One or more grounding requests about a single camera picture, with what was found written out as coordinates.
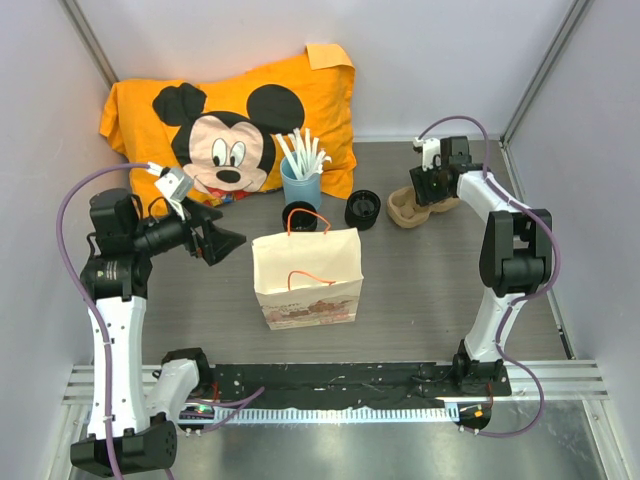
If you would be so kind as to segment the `black cup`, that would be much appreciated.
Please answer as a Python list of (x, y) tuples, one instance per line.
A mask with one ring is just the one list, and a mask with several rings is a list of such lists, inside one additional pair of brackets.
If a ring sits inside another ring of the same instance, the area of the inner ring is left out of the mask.
[(381, 201), (376, 193), (370, 190), (354, 191), (345, 205), (346, 225), (359, 231), (368, 230), (376, 223), (380, 209)]
[(318, 224), (315, 207), (305, 201), (294, 201), (285, 206), (281, 215), (285, 232), (315, 232)]

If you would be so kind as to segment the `paper takeout bag orange handles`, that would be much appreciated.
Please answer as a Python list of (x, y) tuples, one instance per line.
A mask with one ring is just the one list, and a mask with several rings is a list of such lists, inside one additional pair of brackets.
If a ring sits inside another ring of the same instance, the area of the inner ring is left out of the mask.
[(362, 283), (355, 228), (262, 236), (251, 244), (254, 291), (267, 325), (284, 330), (350, 323)]

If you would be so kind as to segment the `brown pulp cup carrier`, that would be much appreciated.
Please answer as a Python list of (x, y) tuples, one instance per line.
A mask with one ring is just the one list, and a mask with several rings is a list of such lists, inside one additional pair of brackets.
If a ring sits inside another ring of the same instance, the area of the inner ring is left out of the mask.
[(413, 229), (425, 223), (432, 214), (445, 213), (459, 203), (458, 198), (447, 198), (428, 206), (419, 206), (416, 203), (414, 188), (407, 186), (389, 195), (387, 213), (399, 227)]

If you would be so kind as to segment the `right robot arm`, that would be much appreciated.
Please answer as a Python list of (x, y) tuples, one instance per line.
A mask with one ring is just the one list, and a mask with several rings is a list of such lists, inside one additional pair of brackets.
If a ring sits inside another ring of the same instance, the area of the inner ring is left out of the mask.
[(479, 257), (483, 299), (450, 370), (437, 382), (454, 394), (484, 396), (504, 382), (504, 348), (526, 298), (547, 284), (552, 270), (551, 214), (520, 204), (475, 163), (464, 136), (419, 138), (421, 165), (410, 170), (416, 203), (433, 206), (457, 198), (484, 221)]

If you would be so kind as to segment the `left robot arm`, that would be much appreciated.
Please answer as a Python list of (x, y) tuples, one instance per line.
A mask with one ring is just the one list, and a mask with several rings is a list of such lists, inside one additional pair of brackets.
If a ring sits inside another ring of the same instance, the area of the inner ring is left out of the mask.
[(185, 213), (142, 218), (138, 196), (110, 189), (90, 201), (91, 253), (80, 281), (92, 301), (94, 393), (87, 439), (72, 445), (73, 466), (102, 478), (169, 469), (176, 458), (176, 424), (187, 399), (205, 397), (213, 374), (199, 347), (174, 350), (161, 361), (150, 392), (143, 389), (141, 343), (152, 258), (176, 247), (216, 265), (246, 241), (215, 226), (216, 209), (181, 202)]

